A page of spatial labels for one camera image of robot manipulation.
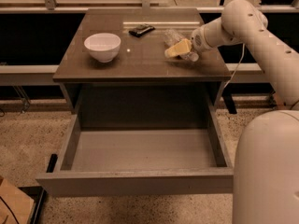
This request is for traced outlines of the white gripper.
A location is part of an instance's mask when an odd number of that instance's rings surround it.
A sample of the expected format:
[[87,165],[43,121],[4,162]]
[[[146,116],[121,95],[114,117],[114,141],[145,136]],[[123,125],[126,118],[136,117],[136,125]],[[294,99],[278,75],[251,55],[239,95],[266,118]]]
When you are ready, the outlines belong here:
[[187,54],[192,50],[192,47],[197,53],[202,53],[212,49],[212,47],[206,41],[204,27],[199,27],[192,31],[191,41],[187,38],[181,39],[179,42],[177,42],[177,44],[164,52],[165,57],[173,58]]

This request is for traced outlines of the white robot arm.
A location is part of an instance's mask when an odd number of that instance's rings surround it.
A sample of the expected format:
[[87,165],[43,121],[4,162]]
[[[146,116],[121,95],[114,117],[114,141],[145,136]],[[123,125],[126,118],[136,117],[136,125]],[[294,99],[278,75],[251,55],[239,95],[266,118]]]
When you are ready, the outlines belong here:
[[233,177],[233,224],[299,224],[299,54],[267,30],[265,15],[234,0],[221,16],[169,45],[167,58],[242,43],[282,102],[241,134]]

